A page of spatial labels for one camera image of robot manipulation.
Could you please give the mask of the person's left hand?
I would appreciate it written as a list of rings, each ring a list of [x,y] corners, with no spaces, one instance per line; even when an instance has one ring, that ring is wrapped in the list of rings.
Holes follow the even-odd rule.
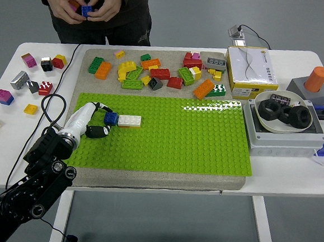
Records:
[[[89,6],[95,6],[99,0],[90,0]],[[88,13],[87,19],[89,21],[110,21],[120,11],[122,4],[121,0],[103,0],[103,5],[97,10]]]

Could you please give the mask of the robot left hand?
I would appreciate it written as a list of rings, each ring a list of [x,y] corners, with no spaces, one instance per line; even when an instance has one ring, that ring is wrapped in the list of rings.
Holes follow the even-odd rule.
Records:
[[[89,102],[78,109],[64,125],[64,128],[58,131],[59,135],[70,135],[71,137],[80,138],[86,135],[90,139],[100,139],[106,137],[110,132],[110,126],[88,126],[93,114],[103,109],[106,112],[113,112],[103,103]]]

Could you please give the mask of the person's right hand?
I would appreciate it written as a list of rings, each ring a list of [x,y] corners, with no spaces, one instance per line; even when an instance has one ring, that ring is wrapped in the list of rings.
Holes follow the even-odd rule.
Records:
[[[79,24],[86,20],[85,17],[80,14],[75,13],[72,10],[69,1],[70,0],[47,0],[51,8],[52,14],[61,20],[64,20],[68,24]],[[86,2],[84,0],[74,0],[81,6],[85,6]]]

